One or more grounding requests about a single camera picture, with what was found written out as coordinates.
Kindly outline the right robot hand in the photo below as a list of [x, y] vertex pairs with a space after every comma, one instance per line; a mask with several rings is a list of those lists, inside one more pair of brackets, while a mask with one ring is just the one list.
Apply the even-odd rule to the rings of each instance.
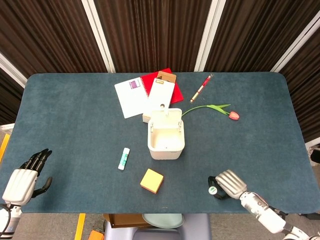
[[208, 193], [218, 200], [238, 200], [248, 190], [247, 184], [230, 169], [217, 176], [209, 176], [207, 181]]

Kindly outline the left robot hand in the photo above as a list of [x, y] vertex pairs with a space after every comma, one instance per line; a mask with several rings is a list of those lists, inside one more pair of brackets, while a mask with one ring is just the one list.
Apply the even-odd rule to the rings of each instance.
[[45, 184], [36, 189], [36, 183], [48, 157], [52, 154], [49, 149], [43, 149], [33, 154], [19, 168], [15, 169], [7, 183], [2, 199], [8, 205], [24, 206], [31, 199], [45, 193], [51, 186], [53, 178], [47, 178]]

